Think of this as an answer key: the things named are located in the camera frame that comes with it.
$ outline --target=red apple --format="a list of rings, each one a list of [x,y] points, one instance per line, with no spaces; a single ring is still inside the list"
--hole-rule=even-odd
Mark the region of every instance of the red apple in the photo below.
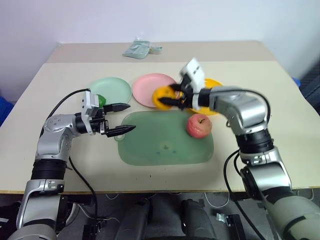
[[[206,115],[197,113],[189,117],[185,127],[190,136],[202,139],[210,134],[212,123]]]

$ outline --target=floor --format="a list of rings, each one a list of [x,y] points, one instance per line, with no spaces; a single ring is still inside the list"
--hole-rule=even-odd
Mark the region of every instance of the floor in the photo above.
[[[310,189],[302,189],[299,191],[299,195],[310,198],[312,193]],[[115,197],[115,194],[109,194],[110,198]],[[208,193],[209,201],[213,205],[223,204],[228,194],[221,193]],[[106,197],[105,194],[98,194],[98,215],[114,217],[121,221],[126,210],[130,206],[141,198],[151,198],[153,202],[153,218],[149,224],[146,232],[146,238],[161,237],[161,236],[183,236],[180,223],[180,203],[182,200],[193,199],[204,203],[206,212],[214,227],[216,236],[219,240],[229,240],[228,228],[225,224],[216,220],[216,213],[223,214],[240,214],[237,207],[233,202],[229,202],[225,207],[214,209],[206,202],[204,193],[140,193],[140,194],[119,194],[119,196],[113,200]],[[21,195],[0,195],[0,206],[10,205],[14,201],[21,199]],[[320,188],[314,190],[313,201],[320,206]],[[244,200],[241,202],[247,215],[254,222],[255,226],[267,240],[278,240],[279,237],[271,227],[269,217],[266,214],[263,206],[252,199]],[[93,213],[92,206],[86,206],[86,209]],[[242,224],[248,240],[258,239],[256,234],[247,224],[246,220],[241,216]],[[67,227],[65,227],[58,240],[69,239],[82,239],[83,226],[88,222],[88,218],[80,210],[75,220]],[[97,235],[97,240],[113,240],[119,223],[111,219],[104,223],[104,228]]]

